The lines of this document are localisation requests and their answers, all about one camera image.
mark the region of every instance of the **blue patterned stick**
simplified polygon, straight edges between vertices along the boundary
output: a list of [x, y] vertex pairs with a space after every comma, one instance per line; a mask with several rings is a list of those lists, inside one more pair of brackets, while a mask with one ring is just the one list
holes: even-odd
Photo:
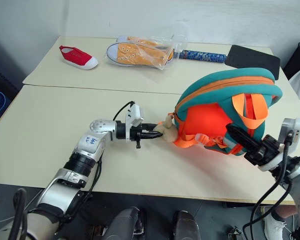
[[179, 56], [180, 59], [191, 59], [206, 62], [224, 63], [227, 56], [225, 54], [183, 50]]

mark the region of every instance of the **robotic arm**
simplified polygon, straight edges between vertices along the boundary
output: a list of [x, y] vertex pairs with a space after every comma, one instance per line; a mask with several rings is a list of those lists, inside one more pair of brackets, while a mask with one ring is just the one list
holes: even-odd
[[[162, 133], [152, 131], [156, 124], [143, 123], [142, 110], [133, 103], [127, 114], [126, 123], [98, 119], [90, 124], [89, 130], [80, 138], [69, 161], [60, 168], [49, 185], [40, 195], [36, 208], [27, 214], [27, 240], [48, 240], [63, 225], [70, 222], [88, 199], [96, 184], [106, 144], [116, 139], [135, 141], [141, 148], [141, 139], [154, 139]], [[97, 164], [96, 175], [87, 193], [81, 191], [88, 182], [91, 170]], [[9, 236], [12, 222], [0, 230], [0, 240]]]
[[298, 212], [298, 229], [292, 235], [300, 240], [300, 157], [290, 157], [300, 142], [300, 118], [285, 118], [278, 140], [266, 135], [261, 142], [251, 138], [244, 130], [234, 124], [226, 126], [230, 136], [240, 143], [247, 151], [244, 157], [253, 165], [265, 172], [270, 171], [276, 179], [284, 167], [284, 149], [289, 145], [283, 181], [280, 185], [292, 196]]

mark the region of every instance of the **white wall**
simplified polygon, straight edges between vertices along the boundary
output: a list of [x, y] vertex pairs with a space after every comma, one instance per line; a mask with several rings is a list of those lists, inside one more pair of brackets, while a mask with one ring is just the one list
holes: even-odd
[[166, 35], [271, 47], [284, 66], [300, 42], [300, 0], [0, 0], [0, 47], [27, 75], [59, 35]]

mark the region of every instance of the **backpack handle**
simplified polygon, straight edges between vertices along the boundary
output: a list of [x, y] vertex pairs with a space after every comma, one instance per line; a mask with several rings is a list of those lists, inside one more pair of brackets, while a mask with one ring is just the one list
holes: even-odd
[[245, 100], [246, 97], [244, 93], [232, 96], [233, 107], [248, 129], [257, 129], [268, 116], [268, 106], [266, 100], [262, 94], [251, 94], [255, 119], [244, 116]]

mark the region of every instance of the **white sneaker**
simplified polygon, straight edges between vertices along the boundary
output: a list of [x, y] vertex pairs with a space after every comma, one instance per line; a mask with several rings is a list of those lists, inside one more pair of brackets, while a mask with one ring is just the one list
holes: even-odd
[[[264, 214], [268, 209], [266, 206], [261, 207], [261, 214]], [[263, 219], [264, 234], [267, 240], [283, 240], [282, 232], [286, 226], [286, 222], [275, 220], [271, 214]]]

